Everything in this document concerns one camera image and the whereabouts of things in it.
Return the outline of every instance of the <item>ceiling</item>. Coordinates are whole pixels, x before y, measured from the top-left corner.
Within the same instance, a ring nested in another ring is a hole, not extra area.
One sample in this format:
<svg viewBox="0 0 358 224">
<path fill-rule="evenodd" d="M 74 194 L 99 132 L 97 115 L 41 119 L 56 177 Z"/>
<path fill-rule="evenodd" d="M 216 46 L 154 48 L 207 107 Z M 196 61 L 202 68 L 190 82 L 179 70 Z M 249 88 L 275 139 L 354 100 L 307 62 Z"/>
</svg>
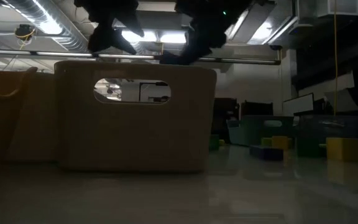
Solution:
<svg viewBox="0 0 358 224">
<path fill-rule="evenodd" d="M 96 24 L 88 20 L 88 13 L 83 8 L 76 8 L 74 0 L 34 0 L 43 4 L 52 1 L 61 10 L 60 18 L 67 19 L 73 29 L 78 29 L 80 35 L 86 39 L 92 34 Z M 257 58 L 257 59 L 276 59 L 277 53 L 270 49 L 263 41 L 278 30 L 282 24 L 292 16 L 292 0 L 276 0 L 275 4 L 264 6 L 255 5 L 249 11 L 249 15 L 240 23 L 240 27 L 232 40 L 228 40 L 227 45 L 222 49 L 216 49 L 210 57 L 226 58 Z M 174 12 L 175 1 L 172 0 L 148 0 L 139 1 L 138 17 L 144 29 L 151 30 L 184 30 L 190 18 Z M 67 52 L 60 44 L 52 38 L 43 37 L 39 29 L 37 34 L 28 45 L 22 46 L 22 42 L 12 35 L 19 24 L 32 24 L 22 14 L 13 8 L 0 6 L 0 49 L 4 50 L 34 50 Z M 115 27 L 122 27 L 120 22 L 114 24 Z M 263 34 L 262 38 L 256 38 L 257 34 Z M 183 44 L 165 44 L 164 49 L 175 54 L 179 54 Z M 110 54 L 122 54 L 120 50 L 109 49 Z M 0 56 L 0 68 L 4 68 L 11 61 L 12 57 Z M 53 72 L 53 65 L 59 60 L 67 58 L 38 58 L 33 56 L 18 57 L 14 59 L 6 70 L 23 70 L 28 67 L 39 67 L 46 72 Z M 224 63 L 202 63 L 196 65 L 206 68 L 218 68 L 225 72 L 230 64 Z"/>
</svg>

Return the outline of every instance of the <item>white wall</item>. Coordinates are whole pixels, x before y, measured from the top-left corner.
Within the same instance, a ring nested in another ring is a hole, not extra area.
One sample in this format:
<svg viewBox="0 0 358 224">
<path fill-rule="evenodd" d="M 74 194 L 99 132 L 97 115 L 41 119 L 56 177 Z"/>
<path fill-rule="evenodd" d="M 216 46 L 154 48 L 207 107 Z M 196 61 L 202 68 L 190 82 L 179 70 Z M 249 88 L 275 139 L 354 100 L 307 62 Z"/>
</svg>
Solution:
<svg viewBox="0 0 358 224">
<path fill-rule="evenodd" d="M 281 65 L 234 64 L 226 72 L 217 71 L 216 98 L 237 98 L 239 103 L 247 101 L 273 103 L 275 115 L 282 114 L 282 102 L 291 99 L 293 91 L 293 60 L 296 55 L 287 51 Z M 142 86 L 142 101 L 149 96 L 170 96 L 167 86 Z M 122 101 L 138 101 L 139 84 L 126 83 L 122 86 Z"/>
<path fill-rule="evenodd" d="M 121 101 L 139 101 L 139 83 L 125 83 L 121 87 Z M 148 102 L 149 97 L 171 96 L 169 86 L 142 85 L 140 101 Z"/>
<path fill-rule="evenodd" d="M 289 52 L 278 66 L 234 64 L 226 72 L 226 85 L 217 88 L 216 97 L 237 98 L 239 103 L 273 103 L 274 115 L 281 115 L 282 102 L 293 93 Z"/>
<path fill-rule="evenodd" d="M 354 87 L 353 72 L 338 77 L 338 90 Z M 299 91 L 300 96 L 314 93 L 314 100 L 324 98 L 327 92 L 335 91 L 335 79 L 322 82 L 320 84 L 310 86 Z"/>
</svg>

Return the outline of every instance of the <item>fluorescent light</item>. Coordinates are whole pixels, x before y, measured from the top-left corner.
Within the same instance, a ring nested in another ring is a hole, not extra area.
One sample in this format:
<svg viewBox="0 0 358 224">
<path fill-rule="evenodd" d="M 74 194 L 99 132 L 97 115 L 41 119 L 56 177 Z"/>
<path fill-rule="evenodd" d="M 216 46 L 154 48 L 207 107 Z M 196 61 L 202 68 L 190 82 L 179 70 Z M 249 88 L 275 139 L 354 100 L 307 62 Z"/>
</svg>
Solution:
<svg viewBox="0 0 358 224">
<path fill-rule="evenodd" d="M 185 32 L 182 31 L 168 31 L 164 32 L 160 39 L 163 43 L 184 44 L 186 43 Z"/>
<path fill-rule="evenodd" d="M 109 100 L 118 100 L 118 101 L 121 101 L 120 98 L 115 97 L 115 96 L 107 96 L 107 99 L 109 99 Z"/>
<path fill-rule="evenodd" d="M 263 44 L 273 44 L 277 38 L 279 38 L 281 35 L 283 35 L 283 33 L 285 31 L 287 31 L 294 23 L 296 23 L 298 21 L 298 17 L 295 16 L 282 30 L 280 30 L 279 32 L 277 32 L 276 34 L 274 34 L 274 36 L 271 39 L 267 39 L 263 42 Z"/>
<path fill-rule="evenodd" d="M 119 85 L 117 85 L 117 84 L 110 84 L 110 87 L 111 88 L 121 88 Z"/>
<path fill-rule="evenodd" d="M 86 53 L 63 53 L 63 52 L 37 52 L 40 56 L 57 56 L 57 57 L 92 57 L 92 54 Z"/>
<path fill-rule="evenodd" d="M 139 41 L 144 41 L 144 42 L 157 41 L 157 36 L 155 35 L 155 32 L 151 30 L 144 31 L 144 37 L 141 37 L 129 30 L 123 30 L 122 36 L 130 43 L 136 43 Z"/>
<path fill-rule="evenodd" d="M 239 31 L 242 23 L 244 22 L 244 20 L 246 19 L 246 17 L 248 16 L 248 10 L 245 10 L 239 17 L 239 20 L 236 22 L 236 24 L 234 25 L 234 27 L 229 27 L 229 29 L 231 29 L 230 34 L 228 35 L 227 39 L 228 40 L 232 40 L 234 38 L 234 36 L 237 34 L 237 32 Z"/>
<path fill-rule="evenodd" d="M 264 22 L 259 29 L 255 32 L 252 39 L 265 39 L 269 37 L 272 33 L 272 25 L 269 22 Z"/>
<path fill-rule="evenodd" d="M 154 55 L 111 55 L 111 54 L 99 54 L 99 58 L 123 58 L 123 59 L 155 60 Z"/>
<path fill-rule="evenodd" d="M 176 12 L 174 2 L 139 1 L 138 11 Z"/>
<path fill-rule="evenodd" d="M 0 50 L 0 54 L 7 54 L 7 55 L 31 55 L 28 51 L 21 51 L 21 50 Z"/>
</svg>

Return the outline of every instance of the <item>ceiling light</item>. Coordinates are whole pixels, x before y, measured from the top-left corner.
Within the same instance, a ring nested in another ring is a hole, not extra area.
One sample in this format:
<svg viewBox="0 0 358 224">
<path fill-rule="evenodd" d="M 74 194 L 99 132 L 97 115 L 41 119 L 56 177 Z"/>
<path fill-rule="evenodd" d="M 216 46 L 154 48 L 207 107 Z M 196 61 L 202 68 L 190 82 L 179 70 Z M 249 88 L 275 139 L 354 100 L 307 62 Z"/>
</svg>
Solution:
<svg viewBox="0 0 358 224">
<path fill-rule="evenodd" d="M 227 30 L 231 29 L 230 34 L 228 35 L 227 39 L 228 40 L 232 40 L 234 38 L 234 36 L 237 34 L 237 32 L 239 31 L 242 23 L 244 22 L 244 20 L 246 19 L 246 17 L 248 16 L 248 10 L 245 10 L 239 17 L 238 21 L 236 22 L 236 24 L 233 26 L 230 26 Z"/>
<path fill-rule="evenodd" d="M 157 36 L 155 35 L 155 32 L 151 31 L 151 30 L 145 31 L 144 37 L 141 37 L 129 30 L 123 30 L 122 36 L 130 43 L 136 43 L 139 41 L 144 41 L 144 42 L 156 42 L 157 41 Z"/>
<path fill-rule="evenodd" d="M 117 84 L 110 84 L 110 87 L 111 88 L 121 88 L 119 85 L 117 85 Z"/>
<path fill-rule="evenodd" d="M 61 57 L 92 57 L 92 54 L 65 53 L 65 52 L 37 52 L 40 56 L 61 56 Z"/>
<path fill-rule="evenodd" d="M 22 50 L 0 50 L 0 54 L 7 54 L 7 55 L 31 55 L 29 51 L 22 51 Z"/>
<path fill-rule="evenodd" d="M 272 25 L 269 22 L 264 22 L 259 29 L 255 32 L 252 39 L 266 39 L 272 33 Z"/>
<path fill-rule="evenodd" d="M 186 43 L 185 32 L 182 31 L 163 32 L 160 41 L 163 43 L 184 44 Z"/>
<path fill-rule="evenodd" d="M 109 100 L 117 100 L 117 101 L 121 101 L 121 99 L 120 99 L 120 98 L 115 97 L 115 96 L 107 96 L 107 99 L 109 99 Z"/>
</svg>

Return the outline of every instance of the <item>yellow crate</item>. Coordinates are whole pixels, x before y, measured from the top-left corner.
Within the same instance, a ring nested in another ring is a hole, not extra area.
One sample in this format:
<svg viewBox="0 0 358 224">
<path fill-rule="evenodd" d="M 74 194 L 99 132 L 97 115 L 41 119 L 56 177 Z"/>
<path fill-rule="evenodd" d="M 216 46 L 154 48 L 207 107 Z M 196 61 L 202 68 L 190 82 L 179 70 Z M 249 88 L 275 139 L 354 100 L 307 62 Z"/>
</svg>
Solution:
<svg viewBox="0 0 358 224">
<path fill-rule="evenodd" d="M 262 138 L 261 139 L 261 145 L 265 146 L 265 147 L 273 147 L 273 138 Z M 293 140 L 292 138 L 288 138 L 288 148 L 292 149 L 292 145 L 293 145 Z"/>
<path fill-rule="evenodd" d="M 358 162 L 358 139 L 327 138 L 327 159 Z"/>
</svg>

